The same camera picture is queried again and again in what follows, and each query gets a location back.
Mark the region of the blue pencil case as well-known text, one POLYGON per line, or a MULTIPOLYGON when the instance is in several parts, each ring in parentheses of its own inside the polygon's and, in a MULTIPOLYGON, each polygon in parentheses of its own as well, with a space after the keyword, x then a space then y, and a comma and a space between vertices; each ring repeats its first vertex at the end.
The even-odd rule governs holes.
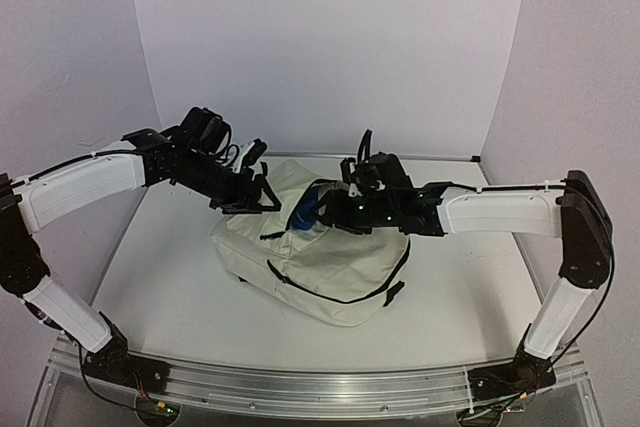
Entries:
POLYGON ((324 188, 315 186, 310 187, 302 195, 291 214, 290 227, 293 230, 309 231, 315 226, 323 194, 324 188))

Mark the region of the cream canvas backpack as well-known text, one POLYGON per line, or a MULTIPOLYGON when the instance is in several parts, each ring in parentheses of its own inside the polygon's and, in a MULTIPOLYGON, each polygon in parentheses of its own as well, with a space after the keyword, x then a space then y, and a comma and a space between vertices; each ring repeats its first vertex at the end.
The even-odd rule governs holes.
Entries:
POLYGON ((396 229, 356 235, 321 223, 301 227, 294 211, 327 179, 295 160, 268 175, 278 212, 226 216, 211 233, 222 267, 275 299, 328 324, 360 325, 403 288, 410 240, 396 229))

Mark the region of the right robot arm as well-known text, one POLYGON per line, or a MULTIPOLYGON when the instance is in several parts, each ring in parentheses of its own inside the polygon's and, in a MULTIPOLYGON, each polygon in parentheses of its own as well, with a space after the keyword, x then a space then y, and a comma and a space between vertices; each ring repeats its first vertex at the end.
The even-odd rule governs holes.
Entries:
POLYGON ((432 238, 511 235, 547 289, 522 341, 531 357, 549 358, 588 297, 608 295, 616 267, 613 225, 585 172, 538 183, 416 185, 397 155, 373 151, 372 136, 364 132, 355 155, 341 162, 340 179, 319 196, 313 209, 319 222, 358 235, 381 228, 432 238))

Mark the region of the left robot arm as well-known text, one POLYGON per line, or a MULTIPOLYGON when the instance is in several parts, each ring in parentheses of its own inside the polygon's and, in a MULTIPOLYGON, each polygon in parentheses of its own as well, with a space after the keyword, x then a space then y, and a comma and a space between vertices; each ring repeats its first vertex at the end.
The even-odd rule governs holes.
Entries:
POLYGON ((64 260, 79 253, 70 223, 78 220, 90 239, 104 232, 89 216, 115 197, 133 199, 162 184, 184 187, 224 214, 276 212, 281 203, 261 158, 266 143, 243 144, 213 111, 191 108, 177 125, 143 128, 120 140, 18 178, 1 177, 1 289, 16 297, 43 325, 68 335, 90 353, 114 382, 127 381, 134 360, 116 325, 87 301, 86 282, 66 285, 64 260))

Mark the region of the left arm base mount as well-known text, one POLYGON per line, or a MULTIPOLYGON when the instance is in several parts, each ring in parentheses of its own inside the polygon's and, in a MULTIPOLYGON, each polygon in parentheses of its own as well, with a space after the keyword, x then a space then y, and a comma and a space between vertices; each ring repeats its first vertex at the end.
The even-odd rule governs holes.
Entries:
POLYGON ((143 396, 163 394, 170 373, 165 361, 129 351, 128 341, 110 321, 111 338, 96 352, 88 352, 81 361, 81 372, 93 379, 135 388, 143 396))

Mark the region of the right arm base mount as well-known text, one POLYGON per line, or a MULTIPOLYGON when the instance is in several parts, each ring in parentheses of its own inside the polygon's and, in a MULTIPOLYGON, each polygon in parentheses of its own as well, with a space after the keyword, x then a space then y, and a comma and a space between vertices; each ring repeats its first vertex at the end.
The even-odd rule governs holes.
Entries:
POLYGON ((556 383, 550 357, 529 354, 521 340, 514 357, 505 363, 477 367, 468 372, 472 399, 489 401, 514 395, 533 394, 556 383))

